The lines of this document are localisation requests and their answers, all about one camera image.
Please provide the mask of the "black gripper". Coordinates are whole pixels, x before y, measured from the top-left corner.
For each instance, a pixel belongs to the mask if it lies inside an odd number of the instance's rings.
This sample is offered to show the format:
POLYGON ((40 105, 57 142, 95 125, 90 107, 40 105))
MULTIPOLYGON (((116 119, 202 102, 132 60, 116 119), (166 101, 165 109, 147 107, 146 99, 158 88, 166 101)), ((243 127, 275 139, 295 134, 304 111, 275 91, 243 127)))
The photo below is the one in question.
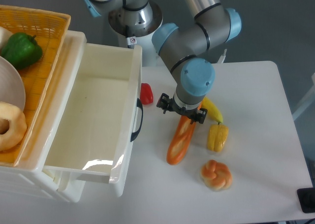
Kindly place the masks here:
POLYGON ((175 97, 170 98, 169 95, 165 93, 161 94, 159 100, 157 101, 157 107, 163 110, 163 114, 165 114, 167 111, 174 111, 181 116, 186 116, 191 120, 191 123, 203 124, 207 116, 206 108, 198 109, 196 107, 189 109, 186 104, 184 106, 180 106, 175 101, 175 97))

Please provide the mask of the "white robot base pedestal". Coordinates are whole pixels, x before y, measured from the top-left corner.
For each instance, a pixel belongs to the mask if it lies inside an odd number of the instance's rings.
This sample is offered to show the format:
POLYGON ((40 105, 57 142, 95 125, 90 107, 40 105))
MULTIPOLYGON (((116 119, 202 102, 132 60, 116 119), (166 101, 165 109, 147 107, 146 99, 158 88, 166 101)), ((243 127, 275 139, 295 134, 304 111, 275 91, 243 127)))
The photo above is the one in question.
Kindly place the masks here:
POLYGON ((142 65, 155 66, 158 55, 152 44, 152 36, 162 25, 163 16, 160 7, 153 1, 139 10, 125 8, 113 10, 108 15, 111 29, 118 38, 120 47, 142 47, 142 65))

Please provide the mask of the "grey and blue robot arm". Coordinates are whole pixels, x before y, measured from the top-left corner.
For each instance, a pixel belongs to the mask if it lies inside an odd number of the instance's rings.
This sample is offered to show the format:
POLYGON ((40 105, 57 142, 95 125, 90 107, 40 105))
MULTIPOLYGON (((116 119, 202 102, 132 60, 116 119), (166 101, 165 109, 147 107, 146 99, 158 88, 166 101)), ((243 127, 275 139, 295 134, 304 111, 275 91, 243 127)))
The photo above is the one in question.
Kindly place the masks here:
POLYGON ((200 55, 235 38, 241 31, 239 13, 223 8, 220 0, 186 0, 194 24, 181 30, 163 22, 160 7, 151 0, 84 0, 93 17, 107 16, 119 46, 141 46, 144 63, 160 57, 177 87, 173 96, 162 94, 157 107, 203 123, 200 107, 215 79, 212 65, 200 55))

